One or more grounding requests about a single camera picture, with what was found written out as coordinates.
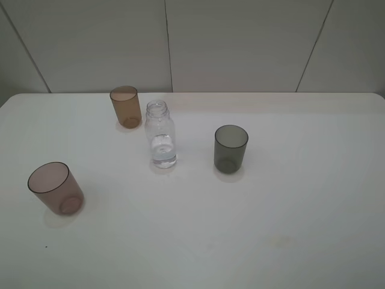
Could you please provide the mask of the clear plastic water bottle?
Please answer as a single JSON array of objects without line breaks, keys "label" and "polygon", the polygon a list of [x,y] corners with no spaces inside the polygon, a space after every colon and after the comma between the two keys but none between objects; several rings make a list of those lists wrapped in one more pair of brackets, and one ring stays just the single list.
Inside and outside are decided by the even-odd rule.
[{"label": "clear plastic water bottle", "polygon": [[145,132],[153,165],[160,169],[174,166],[177,160],[175,126],[164,101],[147,104]]}]

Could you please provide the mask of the grey translucent plastic cup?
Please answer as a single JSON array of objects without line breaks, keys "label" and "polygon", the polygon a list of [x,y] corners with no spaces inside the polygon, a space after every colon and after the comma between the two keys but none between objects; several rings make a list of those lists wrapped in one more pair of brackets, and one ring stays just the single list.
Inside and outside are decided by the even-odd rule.
[{"label": "grey translucent plastic cup", "polygon": [[246,130],[237,125],[219,127],[215,134],[214,165],[224,174],[236,173],[242,166],[249,140]]}]

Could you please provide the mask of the amber translucent plastic cup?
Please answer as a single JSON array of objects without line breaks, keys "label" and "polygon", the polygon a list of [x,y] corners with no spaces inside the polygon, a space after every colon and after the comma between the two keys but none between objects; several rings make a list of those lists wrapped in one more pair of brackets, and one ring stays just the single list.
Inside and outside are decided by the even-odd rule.
[{"label": "amber translucent plastic cup", "polygon": [[140,125],[142,115],[135,87],[129,85],[117,87],[110,92],[109,97],[121,126],[134,129]]}]

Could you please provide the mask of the pink-brown translucent plastic cup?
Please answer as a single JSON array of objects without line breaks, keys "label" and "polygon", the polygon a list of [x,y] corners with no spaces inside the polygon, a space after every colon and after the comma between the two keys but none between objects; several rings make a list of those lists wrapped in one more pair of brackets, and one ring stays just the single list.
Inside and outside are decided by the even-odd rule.
[{"label": "pink-brown translucent plastic cup", "polygon": [[84,194],[69,167],[62,162],[46,163],[32,172],[28,189],[53,213],[76,214],[84,203]]}]

